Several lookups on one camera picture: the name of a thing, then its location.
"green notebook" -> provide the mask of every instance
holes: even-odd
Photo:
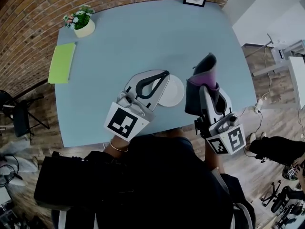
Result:
[[[69,73],[74,54],[75,43],[67,43],[55,47],[48,83],[59,84],[69,82]]]

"bystander in black pants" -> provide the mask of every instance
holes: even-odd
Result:
[[[305,152],[305,143],[292,141],[280,136],[263,137],[250,144],[252,153],[257,154],[258,159],[268,158],[277,163],[291,166],[293,162]]]

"white plate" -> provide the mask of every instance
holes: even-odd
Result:
[[[155,80],[152,88],[156,86],[160,79]],[[159,100],[159,104],[165,107],[173,107],[181,102],[184,96],[184,86],[182,81],[174,75],[170,75],[170,80]]]

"shoe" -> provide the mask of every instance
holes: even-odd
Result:
[[[267,133],[266,133],[266,132],[263,132],[263,133],[261,134],[261,140],[263,139],[263,137],[267,137]]]
[[[250,144],[251,144],[253,141],[255,141],[255,140],[256,140],[256,135],[255,135],[254,133],[251,133],[250,139],[249,139]]]

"white flower pot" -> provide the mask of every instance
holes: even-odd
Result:
[[[89,20],[88,24],[81,29],[74,29],[77,37],[85,37],[93,33],[95,30],[95,24],[92,20]]]

